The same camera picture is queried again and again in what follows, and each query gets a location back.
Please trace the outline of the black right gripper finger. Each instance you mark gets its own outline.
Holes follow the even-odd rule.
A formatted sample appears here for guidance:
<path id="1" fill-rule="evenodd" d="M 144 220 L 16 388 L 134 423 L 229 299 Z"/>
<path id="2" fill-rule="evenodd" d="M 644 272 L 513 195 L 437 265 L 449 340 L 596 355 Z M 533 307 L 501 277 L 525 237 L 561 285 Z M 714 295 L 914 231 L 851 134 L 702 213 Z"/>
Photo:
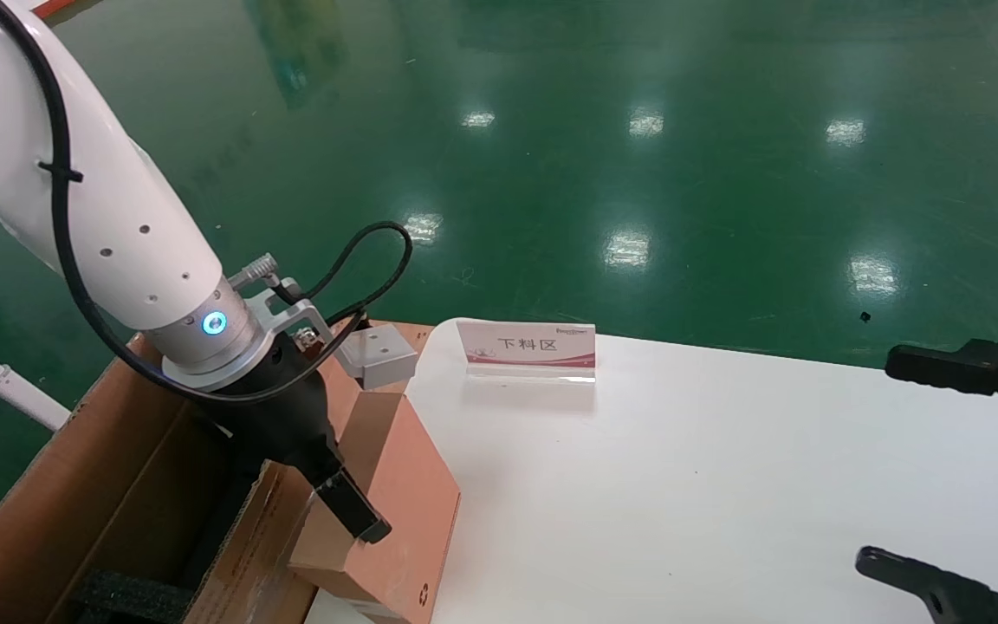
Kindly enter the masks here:
<path id="1" fill-rule="evenodd" d="M 950 388 L 959 393 L 998 394 L 998 342 L 970 340 L 953 352 L 916 345 L 895 345 L 885 373 L 919 386 Z"/>
<path id="2" fill-rule="evenodd" d="M 859 550 L 855 569 L 918 597 L 935 623 L 998 623 L 998 591 L 973 578 L 875 546 Z"/>

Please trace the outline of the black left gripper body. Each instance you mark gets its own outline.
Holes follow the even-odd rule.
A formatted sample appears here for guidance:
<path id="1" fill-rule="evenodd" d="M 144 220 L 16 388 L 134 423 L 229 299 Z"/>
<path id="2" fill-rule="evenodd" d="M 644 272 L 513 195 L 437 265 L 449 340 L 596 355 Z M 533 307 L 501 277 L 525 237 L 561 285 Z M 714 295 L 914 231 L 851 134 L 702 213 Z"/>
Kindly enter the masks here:
<path id="1" fill-rule="evenodd" d="M 288 335 L 275 337 L 261 362 L 219 395 L 246 395 L 280 386 L 310 360 Z M 344 465 L 330 424 L 325 381 L 312 372 L 282 393 L 255 403 L 201 402 L 207 416 L 247 450 L 294 467 L 318 491 L 344 485 Z"/>

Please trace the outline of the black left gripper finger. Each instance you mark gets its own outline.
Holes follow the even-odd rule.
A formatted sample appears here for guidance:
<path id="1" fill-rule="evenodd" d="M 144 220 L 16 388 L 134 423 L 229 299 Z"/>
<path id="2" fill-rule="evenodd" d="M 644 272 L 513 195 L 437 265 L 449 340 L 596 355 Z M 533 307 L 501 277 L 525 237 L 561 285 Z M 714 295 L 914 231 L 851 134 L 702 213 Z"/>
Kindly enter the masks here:
<path id="1" fill-rule="evenodd" d="M 316 485 L 314 490 L 355 540 L 375 544 L 392 533 L 392 526 L 375 509 L 345 467 Z"/>

